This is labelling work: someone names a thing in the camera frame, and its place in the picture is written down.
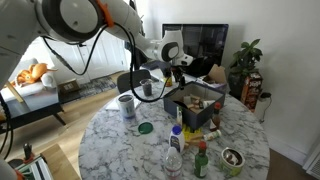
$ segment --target paper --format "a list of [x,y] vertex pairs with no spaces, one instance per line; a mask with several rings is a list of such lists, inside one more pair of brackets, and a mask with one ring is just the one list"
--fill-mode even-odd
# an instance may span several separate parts
[[[119,106],[117,104],[117,99],[124,94],[121,94],[115,97],[106,107],[106,110],[119,110]],[[134,108],[136,109],[138,105],[141,103],[137,98],[134,98]]]

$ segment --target plant pot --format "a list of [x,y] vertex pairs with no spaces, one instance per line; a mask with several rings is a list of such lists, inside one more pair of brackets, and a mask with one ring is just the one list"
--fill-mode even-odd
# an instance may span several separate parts
[[244,85],[245,76],[241,73],[229,73],[228,84],[230,87],[230,94],[237,99],[241,98],[241,93]]

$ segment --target cup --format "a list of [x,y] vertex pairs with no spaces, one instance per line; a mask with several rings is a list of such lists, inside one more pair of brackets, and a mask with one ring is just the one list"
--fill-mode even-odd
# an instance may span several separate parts
[[140,84],[142,85],[143,93],[145,96],[151,96],[152,95],[152,80],[151,79],[143,79],[140,81]]
[[132,95],[126,94],[122,95],[117,99],[117,104],[119,106],[120,115],[123,120],[134,119],[136,116],[134,108],[134,97]]

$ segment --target mug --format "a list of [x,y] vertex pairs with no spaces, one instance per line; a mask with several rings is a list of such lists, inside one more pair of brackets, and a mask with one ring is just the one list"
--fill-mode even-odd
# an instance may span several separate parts
[[134,97],[132,95],[126,94],[120,96],[117,99],[117,104],[119,106],[120,115],[123,120],[135,118],[136,112],[134,108]]

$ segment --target marble table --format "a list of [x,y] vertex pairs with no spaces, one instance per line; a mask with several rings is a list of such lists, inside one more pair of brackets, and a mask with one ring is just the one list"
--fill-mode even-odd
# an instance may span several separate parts
[[[163,84],[154,84],[153,97],[159,96]],[[136,88],[143,96],[141,87]],[[79,150],[79,167],[83,179],[165,179],[164,159],[175,118],[163,110],[163,101],[141,103],[136,120],[122,121],[119,111],[101,108],[89,123]],[[269,169],[269,146],[258,119],[238,100],[226,95],[221,109],[222,137],[207,143],[209,169],[205,179],[226,179],[220,171],[219,155],[226,148],[241,152],[246,160],[242,172],[231,179],[266,179]],[[142,122],[151,122],[154,130],[138,132]],[[197,179],[193,164],[197,147],[184,151],[182,179]]]

